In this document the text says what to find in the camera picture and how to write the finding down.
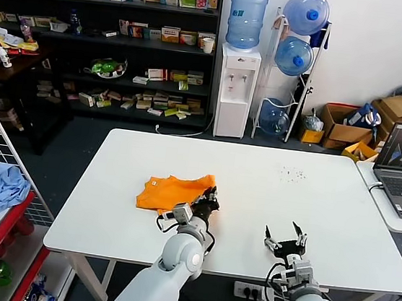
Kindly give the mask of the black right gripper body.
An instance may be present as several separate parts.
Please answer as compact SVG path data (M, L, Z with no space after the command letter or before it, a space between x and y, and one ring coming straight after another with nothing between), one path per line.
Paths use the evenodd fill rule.
M305 245L297 244L296 240L284 240L278 242L274 247L273 254L276 258L287 261L289 255L298 255L302 257L305 254Z

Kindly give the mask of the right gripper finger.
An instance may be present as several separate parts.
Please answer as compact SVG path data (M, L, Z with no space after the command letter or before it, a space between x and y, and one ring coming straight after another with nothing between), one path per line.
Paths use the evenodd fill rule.
M272 249L278 249L281 247L281 244L279 244L277 241L275 241L270 233L270 229L268 228L268 226L266 226L266 230L265 230L265 239L264 239L264 244L268 247L268 248L272 248Z
M293 222L295 233L297 234L296 245L306 245L307 233L302 231L297 223Z

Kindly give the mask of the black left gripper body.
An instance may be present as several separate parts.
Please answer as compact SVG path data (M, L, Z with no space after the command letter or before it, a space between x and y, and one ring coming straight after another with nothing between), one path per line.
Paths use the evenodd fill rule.
M211 213L219 209L217 201L201 199L191 205L193 216L201 219L209 219Z

